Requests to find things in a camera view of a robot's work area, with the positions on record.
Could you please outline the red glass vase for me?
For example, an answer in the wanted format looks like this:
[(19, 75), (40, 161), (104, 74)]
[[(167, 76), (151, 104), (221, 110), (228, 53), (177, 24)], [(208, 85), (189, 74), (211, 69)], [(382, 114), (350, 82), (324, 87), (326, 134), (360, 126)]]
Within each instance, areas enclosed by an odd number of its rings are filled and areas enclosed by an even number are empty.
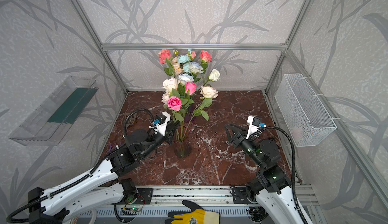
[(191, 154), (191, 146), (188, 142), (188, 134), (185, 129), (179, 128), (173, 139), (174, 153), (178, 158), (186, 158)]

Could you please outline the peach flower stem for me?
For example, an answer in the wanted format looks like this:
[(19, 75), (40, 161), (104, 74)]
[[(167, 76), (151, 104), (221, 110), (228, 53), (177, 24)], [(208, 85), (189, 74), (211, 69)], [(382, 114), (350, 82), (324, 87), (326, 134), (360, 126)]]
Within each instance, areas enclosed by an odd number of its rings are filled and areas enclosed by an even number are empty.
[(173, 51), (172, 66), (174, 69), (175, 76), (183, 72), (183, 69), (181, 68), (179, 63), (179, 52), (176, 49)]

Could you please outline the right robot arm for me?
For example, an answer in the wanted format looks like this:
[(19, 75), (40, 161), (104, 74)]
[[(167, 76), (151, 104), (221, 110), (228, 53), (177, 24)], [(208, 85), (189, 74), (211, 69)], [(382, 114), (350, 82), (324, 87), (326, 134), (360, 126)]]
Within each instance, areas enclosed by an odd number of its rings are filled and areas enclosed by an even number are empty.
[[(241, 148), (259, 167), (256, 179), (247, 184), (249, 198), (254, 198), (276, 224), (313, 223), (296, 194), (295, 146), (287, 132), (279, 127), (261, 127), (248, 135), (247, 129), (235, 124), (227, 124), (224, 128), (229, 144), (233, 148)], [(290, 178), (278, 164), (281, 156), (275, 140), (264, 139), (258, 146), (255, 145), (254, 140), (266, 130), (277, 130), (288, 139), (292, 148)]]

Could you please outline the light blue flower stem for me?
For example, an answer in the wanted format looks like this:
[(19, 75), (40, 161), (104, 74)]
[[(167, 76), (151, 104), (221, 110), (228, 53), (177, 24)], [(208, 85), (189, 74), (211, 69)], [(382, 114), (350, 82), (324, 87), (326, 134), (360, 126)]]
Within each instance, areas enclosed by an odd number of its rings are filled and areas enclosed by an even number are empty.
[(190, 71), (190, 62), (191, 62), (191, 57), (188, 54), (181, 55), (178, 58), (178, 63), (180, 64), (180, 67), (185, 73), (188, 73)]

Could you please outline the white blue rose stem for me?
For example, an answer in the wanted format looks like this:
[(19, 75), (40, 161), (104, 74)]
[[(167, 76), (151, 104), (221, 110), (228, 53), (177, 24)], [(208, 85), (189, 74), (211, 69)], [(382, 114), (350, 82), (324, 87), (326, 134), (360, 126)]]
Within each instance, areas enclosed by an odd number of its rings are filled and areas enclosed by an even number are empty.
[(187, 73), (179, 74), (177, 76), (177, 79), (179, 80), (180, 84), (185, 85), (186, 83), (193, 83), (194, 82), (194, 76), (189, 75)]
[(204, 68), (197, 62), (187, 62), (183, 65), (183, 71), (188, 75), (202, 74)]

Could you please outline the pale pink flower stem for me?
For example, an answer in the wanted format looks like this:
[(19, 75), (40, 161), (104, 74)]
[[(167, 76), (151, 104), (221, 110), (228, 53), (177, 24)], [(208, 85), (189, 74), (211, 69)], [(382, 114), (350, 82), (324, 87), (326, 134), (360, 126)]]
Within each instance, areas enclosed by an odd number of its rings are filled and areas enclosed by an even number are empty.
[(164, 104), (167, 104), (168, 100), (170, 99), (170, 92), (165, 92), (162, 96), (161, 102)]

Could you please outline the hot pink rose stem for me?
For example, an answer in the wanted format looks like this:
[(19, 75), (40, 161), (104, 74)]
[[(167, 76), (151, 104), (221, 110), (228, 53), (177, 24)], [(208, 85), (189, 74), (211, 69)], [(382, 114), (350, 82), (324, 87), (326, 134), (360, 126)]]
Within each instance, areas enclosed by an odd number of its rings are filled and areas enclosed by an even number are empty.
[[(196, 89), (197, 89), (197, 86), (196, 86), (196, 83), (194, 83), (194, 82), (185, 84), (185, 93), (184, 93), (183, 97), (181, 98), (182, 107), (180, 110), (182, 115), (184, 115), (184, 118), (186, 116), (186, 112), (187, 112), (188, 107), (190, 105), (194, 104), (193, 97), (195, 96)], [(185, 119), (184, 119), (184, 129), (186, 130), (186, 133), (188, 133), (189, 126), (190, 126), (192, 120), (193, 120), (193, 116), (192, 116), (192, 119), (190, 120), (189, 123), (185, 123)]]

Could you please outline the coral pink rose stem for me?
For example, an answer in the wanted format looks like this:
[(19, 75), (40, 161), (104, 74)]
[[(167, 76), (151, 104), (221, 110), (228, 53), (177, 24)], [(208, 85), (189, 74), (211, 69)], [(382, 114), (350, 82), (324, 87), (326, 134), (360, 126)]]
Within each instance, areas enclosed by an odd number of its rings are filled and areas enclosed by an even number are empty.
[(212, 56), (208, 51), (202, 50), (200, 53), (200, 59), (198, 61), (198, 64), (201, 67), (201, 70), (199, 73), (195, 73), (195, 80), (194, 82), (197, 83), (198, 81), (202, 80), (203, 85), (208, 83), (210, 80), (208, 79), (208, 76), (206, 76), (206, 69), (208, 68), (208, 63), (212, 62)]

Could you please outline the cream peach rose stem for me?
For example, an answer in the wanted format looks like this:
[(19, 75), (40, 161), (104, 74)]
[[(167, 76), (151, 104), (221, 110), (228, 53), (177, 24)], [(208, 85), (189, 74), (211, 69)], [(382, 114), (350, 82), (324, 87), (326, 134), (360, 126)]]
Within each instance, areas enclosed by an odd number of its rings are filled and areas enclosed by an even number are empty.
[(180, 93), (178, 91), (179, 85), (180, 82), (177, 78), (170, 78), (163, 81), (163, 88), (165, 89), (165, 92), (170, 92), (170, 97), (180, 97)]

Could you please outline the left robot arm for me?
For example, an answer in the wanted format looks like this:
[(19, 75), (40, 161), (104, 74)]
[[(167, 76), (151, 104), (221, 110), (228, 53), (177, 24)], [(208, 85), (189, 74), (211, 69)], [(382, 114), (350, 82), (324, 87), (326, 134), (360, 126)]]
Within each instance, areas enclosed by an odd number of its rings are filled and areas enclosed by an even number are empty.
[(140, 161), (156, 151), (162, 143), (172, 143), (178, 121), (171, 119), (167, 112), (153, 116), (148, 109), (144, 108), (143, 111), (152, 121), (148, 130), (138, 129), (128, 135), (126, 126), (129, 119), (125, 119), (125, 143), (122, 146), (106, 154), (92, 169), (67, 182), (46, 190), (31, 190), (28, 203), (10, 213), (6, 222), (61, 224), (95, 207), (117, 203), (136, 195), (132, 181), (118, 182), (99, 191), (95, 191), (95, 188), (135, 170)]

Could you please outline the small magenta rose stem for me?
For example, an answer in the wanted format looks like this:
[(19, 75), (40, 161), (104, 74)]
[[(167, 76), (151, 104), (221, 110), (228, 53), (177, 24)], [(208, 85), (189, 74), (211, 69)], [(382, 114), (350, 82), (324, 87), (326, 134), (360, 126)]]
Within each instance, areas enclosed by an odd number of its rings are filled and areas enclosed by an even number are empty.
[(180, 142), (184, 138), (183, 130), (184, 130), (184, 119), (185, 119), (184, 115), (182, 115), (180, 111), (182, 107), (182, 102), (178, 97), (172, 96), (167, 101), (167, 106), (172, 111), (174, 121), (179, 122), (179, 128), (177, 129), (177, 132), (176, 132), (176, 140)]

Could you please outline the purple glass vase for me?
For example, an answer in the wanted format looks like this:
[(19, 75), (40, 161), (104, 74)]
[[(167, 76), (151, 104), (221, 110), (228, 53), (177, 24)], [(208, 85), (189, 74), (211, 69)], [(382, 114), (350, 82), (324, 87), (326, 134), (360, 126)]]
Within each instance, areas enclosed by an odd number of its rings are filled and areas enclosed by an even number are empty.
[(189, 123), (190, 120), (192, 119), (193, 113), (196, 110), (196, 105), (192, 104), (188, 107), (186, 116), (185, 116), (185, 123)]

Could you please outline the red pink rose stem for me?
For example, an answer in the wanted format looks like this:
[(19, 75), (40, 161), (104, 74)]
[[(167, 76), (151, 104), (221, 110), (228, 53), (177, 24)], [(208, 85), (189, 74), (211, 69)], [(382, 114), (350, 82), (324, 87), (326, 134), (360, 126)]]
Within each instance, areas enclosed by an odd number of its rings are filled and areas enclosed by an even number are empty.
[(175, 69), (173, 66), (173, 57), (169, 49), (163, 49), (158, 54), (160, 64), (163, 66), (164, 73), (168, 76), (175, 77)]

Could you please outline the large pale pink rose stem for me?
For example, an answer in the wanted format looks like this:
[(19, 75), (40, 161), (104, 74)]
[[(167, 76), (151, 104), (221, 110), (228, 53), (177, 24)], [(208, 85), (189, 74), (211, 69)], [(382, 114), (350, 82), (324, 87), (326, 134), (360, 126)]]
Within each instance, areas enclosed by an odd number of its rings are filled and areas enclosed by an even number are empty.
[(208, 121), (209, 114), (206, 112), (206, 109), (212, 105), (212, 100), (218, 97), (218, 91), (210, 86), (201, 86), (200, 94), (201, 103), (196, 106), (196, 110), (193, 113), (193, 119), (195, 117), (203, 117), (206, 121)]

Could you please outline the cream white rose stem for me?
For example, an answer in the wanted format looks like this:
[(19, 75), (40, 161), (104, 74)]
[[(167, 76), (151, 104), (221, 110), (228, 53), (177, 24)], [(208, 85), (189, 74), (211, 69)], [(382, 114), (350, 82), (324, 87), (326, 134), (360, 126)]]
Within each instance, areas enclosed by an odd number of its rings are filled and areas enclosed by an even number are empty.
[(204, 87), (206, 86), (212, 86), (211, 84), (213, 82), (217, 82), (220, 80), (220, 72), (217, 69), (213, 69), (209, 75), (204, 77), (202, 85)]

